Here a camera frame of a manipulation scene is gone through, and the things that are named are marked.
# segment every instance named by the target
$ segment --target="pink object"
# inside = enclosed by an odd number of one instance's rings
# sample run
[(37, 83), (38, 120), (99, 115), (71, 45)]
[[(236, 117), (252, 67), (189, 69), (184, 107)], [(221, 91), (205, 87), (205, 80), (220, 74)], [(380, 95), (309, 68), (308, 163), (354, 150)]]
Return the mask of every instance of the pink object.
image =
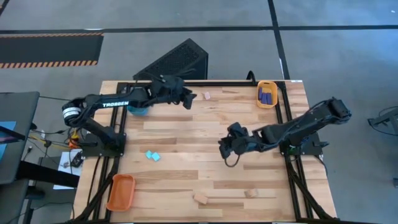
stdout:
[(205, 99), (206, 99), (206, 100), (210, 99), (210, 93), (209, 93), (209, 92), (206, 92), (206, 93), (205, 93)]

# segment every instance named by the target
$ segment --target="blue block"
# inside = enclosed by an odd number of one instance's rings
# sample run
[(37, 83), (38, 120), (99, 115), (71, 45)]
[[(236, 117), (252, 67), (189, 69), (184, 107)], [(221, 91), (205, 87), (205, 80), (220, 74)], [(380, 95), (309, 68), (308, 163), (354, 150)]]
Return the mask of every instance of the blue block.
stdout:
[(261, 103), (267, 104), (267, 93), (263, 93), (261, 96)]
[(146, 156), (148, 159), (151, 159), (151, 158), (152, 158), (152, 152), (151, 152), (150, 150), (148, 150), (147, 152), (145, 152), (145, 156)]
[(262, 98), (262, 88), (260, 87), (259, 88), (259, 99), (258, 100), (261, 100), (261, 98)]
[(155, 162), (157, 162), (160, 159), (160, 155), (157, 152), (154, 152), (152, 154), (152, 158), (155, 160)]
[(271, 93), (267, 93), (267, 104), (272, 105), (272, 95)]

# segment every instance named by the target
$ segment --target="white paper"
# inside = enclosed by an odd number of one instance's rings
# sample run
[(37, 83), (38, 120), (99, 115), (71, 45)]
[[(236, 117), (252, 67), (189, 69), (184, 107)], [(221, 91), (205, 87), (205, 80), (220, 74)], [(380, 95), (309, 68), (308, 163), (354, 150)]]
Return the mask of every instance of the white paper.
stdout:
[[(63, 168), (63, 164), (66, 163), (66, 162), (69, 163), (69, 161), (72, 161), (73, 158), (75, 157), (75, 155), (76, 155), (78, 152), (81, 152), (81, 149), (72, 149), (72, 150), (70, 151), (70, 153), (69, 153), (69, 152), (63, 152), (62, 155), (61, 155), (60, 165), (58, 166), (58, 171), (67, 172), (67, 173), (70, 174), (70, 164), (69, 164), (69, 166), (68, 166), (67, 168)], [(79, 168), (72, 167), (72, 174), (73, 174), (73, 175), (78, 175), (78, 176), (80, 176), (80, 174), (81, 174), (81, 167), (82, 167), (82, 166), (83, 166), (83, 163), (80, 165)], [(73, 189), (73, 187), (66, 187), (66, 186), (61, 186), (61, 185), (54, 185), (54, 186), (53, 186), (53, 189), (54, 189), (54, 190), (65, 190), (65, 189)]]

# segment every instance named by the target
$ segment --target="gray floor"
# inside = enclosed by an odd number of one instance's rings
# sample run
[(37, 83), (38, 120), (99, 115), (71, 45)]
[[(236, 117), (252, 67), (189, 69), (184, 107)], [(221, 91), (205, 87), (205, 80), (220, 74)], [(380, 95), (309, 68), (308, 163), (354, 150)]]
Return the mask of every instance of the gray floor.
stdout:
[[(398, 24), (398, 3), (377, 0), (274, 0), (280, 26)], [(4, 29), (86, 29), (165, 26), (271, 25), (267, 1), (49, 1), (10, 0), (0, 17)], [(302, 79), (310, 104), (335, 96), (353, 111), (344, 126), (320, 131), (337, 214), (344, 220), (396, 223), (396, 137), (373, 131), (367, 118), (397, 105), (398, 30), (283, 31), (292, 79)], [(281, 79), (272, 31), (106, 34), (96, 67), (3, 69), (1, 91), (38, 90), (73, 98), (97, 93), (103, 80), (126, 80), (192, 38), (209, 52), (210, 79)], [(40, 129), (64, 128), (62, 102), (41, 99)], [(60, 151), (50, 151), (59, 155)], [(42, 156), (33, 151), (28, 161)], [(32, 223), (64, 221), (70, 207), (34, 213)]]

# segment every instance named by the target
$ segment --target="wooden block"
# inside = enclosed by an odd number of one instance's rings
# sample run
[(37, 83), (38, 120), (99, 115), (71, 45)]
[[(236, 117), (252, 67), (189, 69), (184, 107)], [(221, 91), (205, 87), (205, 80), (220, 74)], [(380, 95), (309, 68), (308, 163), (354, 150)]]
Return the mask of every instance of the wooden block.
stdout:
[(195, 201), (199, 202), (199, 203), (204, 204), (204, 205), (207, 204), (207, 200), (208, 200), (208, 198), (207, 198), (206, 196), (202, 195), (202, 194), (195, 194), (195, 195), (193, 196), (193, 199), (194, 199)]
[(256, 197), (258, 195), (257, 189), (245, 190), (244, 194), (247, 198)]

